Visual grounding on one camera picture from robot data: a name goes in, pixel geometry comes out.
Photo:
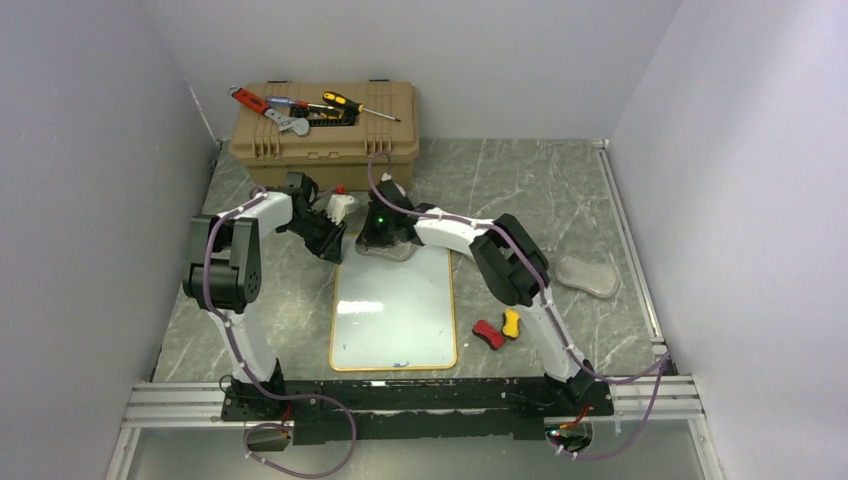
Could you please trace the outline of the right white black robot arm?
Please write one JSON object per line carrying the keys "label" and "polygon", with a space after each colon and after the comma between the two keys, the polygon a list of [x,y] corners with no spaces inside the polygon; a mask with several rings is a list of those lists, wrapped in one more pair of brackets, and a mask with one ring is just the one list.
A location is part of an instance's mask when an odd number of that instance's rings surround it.
{"label": "right white black robot arm", "polygon": [[557,311],[547,257],[515,216],[475,219],[427,203],[415,206],[388,177],[371,185],[369,197],[359,244],[388,248],[407,242],[473,260],[490,293],[518,313],[536,342],[555,409],[574,415],[588,404],[594,369]]}

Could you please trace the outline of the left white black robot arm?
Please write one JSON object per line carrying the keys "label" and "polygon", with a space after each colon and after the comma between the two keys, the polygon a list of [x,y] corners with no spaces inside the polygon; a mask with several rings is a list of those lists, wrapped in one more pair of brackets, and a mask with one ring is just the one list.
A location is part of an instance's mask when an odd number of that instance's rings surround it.
{"label": "left white black robot arm", "polygon": [[262,283],[261,241],[270,233],[293,233],[320,260],[340,264],[346,216],[356,200],[341,187],[320,191],[300,172],[281,188],[255,187],[246,202],[190,221],[184,294],[214,321],[232,364],[232,389],[264,420],[287,406],[282,368],[252,305]]}

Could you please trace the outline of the yellow framed whiteboard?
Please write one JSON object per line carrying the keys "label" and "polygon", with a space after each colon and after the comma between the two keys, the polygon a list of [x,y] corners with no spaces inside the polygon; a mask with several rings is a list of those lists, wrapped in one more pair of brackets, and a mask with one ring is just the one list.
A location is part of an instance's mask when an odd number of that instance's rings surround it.
{"label": "yellow framed whiteboard", "polygon": [[447,370],[458,361],[450,251],[417,247],[403,262],[343,241],[328,360],[339,372]]}

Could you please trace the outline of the red bone shaped eraser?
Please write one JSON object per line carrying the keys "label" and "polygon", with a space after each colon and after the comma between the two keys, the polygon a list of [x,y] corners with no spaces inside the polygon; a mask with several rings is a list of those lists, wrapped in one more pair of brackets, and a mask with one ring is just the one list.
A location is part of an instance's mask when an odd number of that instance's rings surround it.
{"label": "red bone shaped eraser", "polygon": [[473,325],[472,333],[493,351],[501,349],[506,343],[505,337],[501,332],[484,319],[478,320]]}

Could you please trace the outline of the yellow bone shaped eraser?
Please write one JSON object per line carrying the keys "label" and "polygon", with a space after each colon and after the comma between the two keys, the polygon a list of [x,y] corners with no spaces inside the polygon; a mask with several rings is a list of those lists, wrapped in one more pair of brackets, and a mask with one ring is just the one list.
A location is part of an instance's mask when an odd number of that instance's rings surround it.
{"label": "yellow bone shaped eraser", "polygon": [[511,308],[506,308],[503,312],[502,319],[501,334],[510,340],[518,339],[520,336],[520,314]]}

